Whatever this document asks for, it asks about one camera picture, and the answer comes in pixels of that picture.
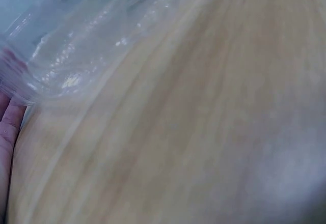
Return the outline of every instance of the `hand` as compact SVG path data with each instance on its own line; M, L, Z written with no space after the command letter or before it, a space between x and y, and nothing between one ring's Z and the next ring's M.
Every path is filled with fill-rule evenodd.
M6 213L11 160L25 110L0 92L0 223Z

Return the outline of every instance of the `wooden surface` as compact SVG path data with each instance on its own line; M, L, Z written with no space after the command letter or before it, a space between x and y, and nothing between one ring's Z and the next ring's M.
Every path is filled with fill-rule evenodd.
M191 0L39 105L9 224L326 223L326 0Z

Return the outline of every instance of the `wooden table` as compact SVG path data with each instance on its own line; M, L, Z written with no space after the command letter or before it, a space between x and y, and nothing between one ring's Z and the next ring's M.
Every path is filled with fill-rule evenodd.
M326 223L326 0L191 0L39 105L9 224Z

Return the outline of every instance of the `finger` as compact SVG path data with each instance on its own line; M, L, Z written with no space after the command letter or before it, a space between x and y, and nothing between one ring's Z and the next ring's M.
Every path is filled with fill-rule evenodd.
M25 110L26 106L19 105L14 100L10 100L0 122L0 136L8 141L12 147L17 139Z
M2 117L4 116L4 113L9 105L9 101L10 98L3 92L0 92L0 120L2 120Z

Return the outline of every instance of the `clear plastic bottle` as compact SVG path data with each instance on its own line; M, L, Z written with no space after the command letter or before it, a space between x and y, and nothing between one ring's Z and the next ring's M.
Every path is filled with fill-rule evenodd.
M0 37L2 90L24 104L96 80L180 0L39 0Z

